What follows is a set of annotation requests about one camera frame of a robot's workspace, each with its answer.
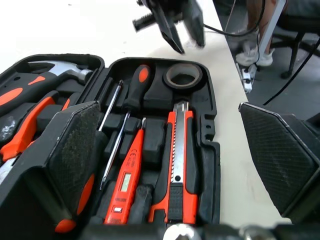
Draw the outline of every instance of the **screwdriver shaft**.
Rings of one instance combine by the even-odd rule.
[[[120,142],[121,142],[121,139],[122,139],[122,135],[124,133],[124,130],[125,130],[125,125],[126,125],[126,122],[128,120],[128,118],[130,117],[130,112],[128,111],[124,117],[124,120],[123,120],[123,124],[121,126],[121,129],[120,129],[120,132],[118,134],[118,136],[116,137],[116,140],[115,140],[115,144],[113,146],[113,149],[112,149],[112,152],[111,152],[111,155],[109,157],[109,161],[106,165],[106,168],[104,170],[104,174],[103,174],[103,178],[102,178],[102,181],[101,181],[101,184],[100,184],[100,190],[102,190],[102,186],[104,184],[104,182],[106,181],[107,179],[107,176],[109,174],[109,171],[110,171],[110,168],[115,160],[115,157],[116,157],[116,154],[117,154],[117,151],[118,151],[118,148],[120,146]]]
[[[110,105],[109,105],[108,109],[106,110],[105,115],[103,117],[103,120],[101,122],[101,125],[100,125],[100,127],[98,129],[99,132],[102,131],[102,128],[104,127],[104,124],[105,124],[105,122],[107,120],[107,117],[108,117],[109,113],[111,112],[111,109],[113,108],[113,106],[114,106],[114,104],[116,102],[117,96],[118,96],[118,94],[120,92],[120,89],[121,89],[123,84],[124,84],[124,81],[120,80],[118,86],[115,89],[115,92],[114,92],[113,97],[111,99]]]

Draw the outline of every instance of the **cable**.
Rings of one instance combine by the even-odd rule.
[[[260,16],[258,18],[258,21],[256,22],[255,24],[255,27],[251,28],[250,30],[246,31],[246,32],[243,32],[243,33],[229,33],[229,32],[225,32],[225,31],[222,31],[222,30],[219,30],[219,29],[216,29],[212,26],[208,26],[206,24],[204,24],[204,27],[207,28],[207,29],[210,29],[212,31],[215,31],[219,34],[223,34],[225,36],[229,36],[229,37],[243,37],[243,36],[246,36],[250,33],[253,33],[257,27],[259,26],[260,22],[261,22],[261,19],[264,15],[264,12],[265,12],[265,7],[266,7],[266,0],[262,0],[262,7],[261,7],[261,12],[260,12]]]
[[[228,28],[228,25],[229,25],[229,21],[230,21],[230,19],[231,19],[231,15],[232,15],[232,13],[234,12],[234,9],[235,9],[236,1],[237,1],[237,0],[234,0],[234,1],[233,1],[233,5],[232,5],[232,8],[231,8],[231,12],[230,12],[230,14],[229,14],[228,21],[226,22],[224,31],[227,31],[227,28]]]
[[[275,99],[277,96],[279,96],[288,86],[289,84],[297,77],[297,75],[301,72],[302,68],[307,64],[309,59],[313,56],[317,48],[320,46],[320,38],[314,45],[312,51],[309,53],[308,57],[303,61],[303,63],[300,65],[298,70],[294,73],[294,75],[290,78],[290,80],[278,91],[275,95],[273,95],[268,101],[266,101],[263,105],[267,105],[270,103],[273,99]]]

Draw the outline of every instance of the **black electrical tape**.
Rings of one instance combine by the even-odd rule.
[[[178,75],[188,75],[193,77],[191,82],[185,84],[177,84],[173,82],[173,78]],[[203,73],[199,66],[191,63],[178,63],[168,68],[168,70],[163,75],[164,83],[175,90],[191,90],[196,85],[199,84],[203,76]]]

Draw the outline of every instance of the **metal bolt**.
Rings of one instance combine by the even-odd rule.
[[[244,240],[276,240],[269,230],[255,225],[240,228],[239,235]]]
[[[175,224],[164,233],[163,240],[201,240],[199,233],[187,224]]]

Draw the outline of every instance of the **white table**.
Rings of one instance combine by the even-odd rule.
[[[221,25],[212,0],[198,0],[204,22]],[[213,82],[218,115],[215,141],[221,145],[221,223],[272,226],[285,221],[274,207],[250,155],[238,105],[247,101],[224,36],[206,32],[203,50],[186,46],[187,32],[177,29],[185,49],[179,55],[157,26],[135,33],[132,20],[148,13],[135,0],[10,0],[0,3],[0,72],[34,54],[93,54],[109,66],[124,57],[196,61]]]

